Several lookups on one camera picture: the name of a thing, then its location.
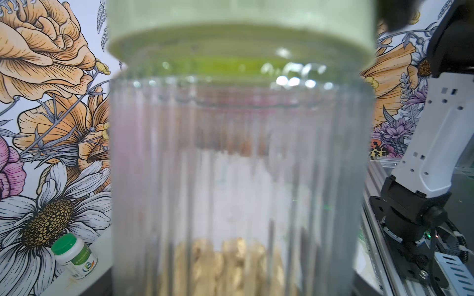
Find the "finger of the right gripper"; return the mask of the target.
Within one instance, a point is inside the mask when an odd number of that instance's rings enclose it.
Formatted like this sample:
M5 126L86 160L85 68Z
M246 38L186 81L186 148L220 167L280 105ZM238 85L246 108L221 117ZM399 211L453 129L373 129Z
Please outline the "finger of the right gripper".
M424 0L377 0L376 32L397 32L407 27Z

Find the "green-lid peanut jar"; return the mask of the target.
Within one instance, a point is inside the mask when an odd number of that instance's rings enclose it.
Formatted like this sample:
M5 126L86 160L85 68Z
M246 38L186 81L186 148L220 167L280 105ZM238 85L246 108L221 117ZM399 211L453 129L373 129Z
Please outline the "green-lid peanut jar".
M117 296L349 296L376 1L108 1Z

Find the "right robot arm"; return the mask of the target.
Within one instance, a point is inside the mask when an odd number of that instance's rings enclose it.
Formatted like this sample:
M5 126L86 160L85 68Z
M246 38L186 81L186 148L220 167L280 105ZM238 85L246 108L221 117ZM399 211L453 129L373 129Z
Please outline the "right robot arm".
M474 134L474 4L454 1L427 49L431 75L422 116L381 190L386 228L417 242L443 224L452 175Z

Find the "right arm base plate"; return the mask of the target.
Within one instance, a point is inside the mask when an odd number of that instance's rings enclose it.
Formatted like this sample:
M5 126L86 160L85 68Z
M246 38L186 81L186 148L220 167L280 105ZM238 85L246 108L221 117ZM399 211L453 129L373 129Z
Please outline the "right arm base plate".
M402 217L389 197L371 196L365 213L393 295L473 295L473 275L441 242L443 208L430 207L416 224Z

